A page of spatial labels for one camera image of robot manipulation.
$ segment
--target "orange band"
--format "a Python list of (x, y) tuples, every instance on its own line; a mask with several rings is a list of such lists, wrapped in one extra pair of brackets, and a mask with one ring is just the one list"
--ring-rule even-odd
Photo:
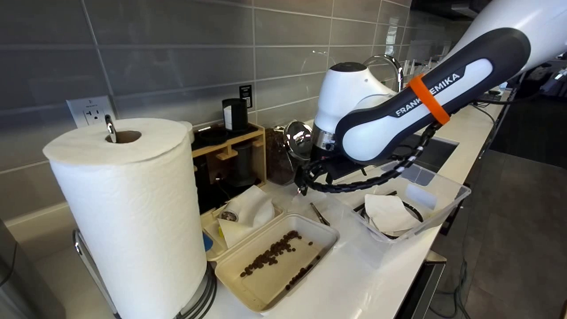
[(447, 114), (444, 109), (437, 104), (437, 100), (428, 93), (424, 88), (421, 75), (416, 75), (414, 79), (408, 81), (407, 88), (412, 91), (412, 95), (424, 105), (430, 113), (430, 116), (439, 123), (444, 125), (447, 123)]

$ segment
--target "counter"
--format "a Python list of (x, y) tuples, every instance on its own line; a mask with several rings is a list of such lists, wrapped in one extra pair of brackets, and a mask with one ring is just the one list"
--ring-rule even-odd
[[(488, 105), (483, 111), (495, 120), (501, 107)], [(456, 144), (437, 175), (463, 183), (490, 130), (490, 120), (470, 107), (455, 114), (435, 136), (435, 139)], [(276, 206), (300, 212), (306, 205), (292, 187), (279, 189), (265, 183), (263, 191), (272, 196)], [(320, 203), (325, 215), (334, 215), (339, 210), (352, 210), (361, 203), (361, 198), (362, 192), (346, 198), (311, 192), (307, 201)], [(6, 228), (31, 254), (38, 272), (61, 300), (67, 318), (111, 318), (102, 297), (70, 249), (72, 219), (65, 206), (6, 222)], [(341, 256), (331, 260), (332, 254), (329, 254), (272, 311), (253, 315), (219, 286), (206, 318), (393, 318), (439, 229), (428, 229), (403, 244), (384, 247), (375, 245), (366, 233), (348, 226), (341, 228), (341, 238), (336, 244), (345, 247), (339, 251)]]

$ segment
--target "paper towel roll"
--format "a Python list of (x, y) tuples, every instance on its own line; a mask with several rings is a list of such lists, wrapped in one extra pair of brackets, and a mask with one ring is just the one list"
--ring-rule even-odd
[(43, 155), (118, 315), (169, 319), (205, 272), (187, 128), (159, 120), (114, 128), (141, 137), (109, 144), (104, 127), (86, 127)]

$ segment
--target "gray tile wall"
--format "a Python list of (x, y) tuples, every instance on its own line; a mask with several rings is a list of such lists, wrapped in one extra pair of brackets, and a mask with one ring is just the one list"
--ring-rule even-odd
[[(40, 153), (74, 128), (65, 100), (109, 97), (116, 118), (219, 121), (253, 84), (249, 120), (309, 120), (323, 72), (371, 54), (440, 54), (463, 31), (410, 0), (3, 0), (0, 219), (61, 203)], [(375, 77), (391, 81), (384, 65)]]

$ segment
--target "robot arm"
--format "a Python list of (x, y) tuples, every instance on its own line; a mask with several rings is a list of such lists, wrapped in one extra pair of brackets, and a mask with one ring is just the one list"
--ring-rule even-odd
[[(567, 0), (492, 0), (421, 82), (446, 114), (455, 114), (481, 93), (564, 52), (564, 31)], [(385, 100), (393, 93), (371, 81), (361, 65), (338, 65), (327, 74), (315, 118), (320, 132), (315, 148), (369, 164), (435, 121), (414, 91), (403, 89)], [(350, 105), (331, 111), (334, 98)]]

